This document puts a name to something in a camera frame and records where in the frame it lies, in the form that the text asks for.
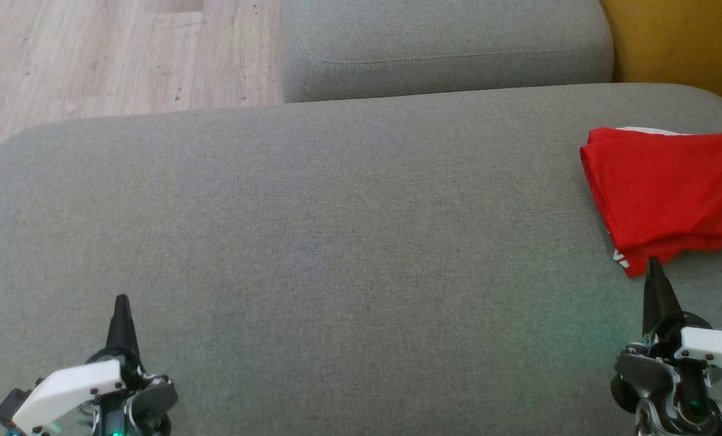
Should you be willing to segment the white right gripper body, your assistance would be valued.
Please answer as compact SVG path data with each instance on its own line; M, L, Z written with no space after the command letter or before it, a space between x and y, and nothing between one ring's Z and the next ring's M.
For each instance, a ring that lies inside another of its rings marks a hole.
M616 357L610 390L635 435L722 435L722 329L689 312L662 321Z

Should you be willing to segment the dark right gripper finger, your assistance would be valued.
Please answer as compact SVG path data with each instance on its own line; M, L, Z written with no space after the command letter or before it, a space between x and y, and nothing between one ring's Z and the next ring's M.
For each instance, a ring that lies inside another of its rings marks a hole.
M642 334L665 336L685 315L657 257L649 257L643 289Z

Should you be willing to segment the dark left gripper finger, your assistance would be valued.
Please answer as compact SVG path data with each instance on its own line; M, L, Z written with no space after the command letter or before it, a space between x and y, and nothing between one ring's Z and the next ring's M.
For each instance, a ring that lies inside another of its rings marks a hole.
M114 312L107 331L105 351L111 355L126 354L134 358L140 357L136 328L127 295L116 296Z

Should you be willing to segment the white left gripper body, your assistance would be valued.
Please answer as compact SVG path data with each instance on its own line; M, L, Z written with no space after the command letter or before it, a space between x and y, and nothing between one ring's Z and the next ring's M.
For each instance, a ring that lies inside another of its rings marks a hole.
M78 411L92 435L170 435L179 395L165 374L148 374L139 353L106 347L84 365L51 373L18 400L12 435L56 435L57 420Z

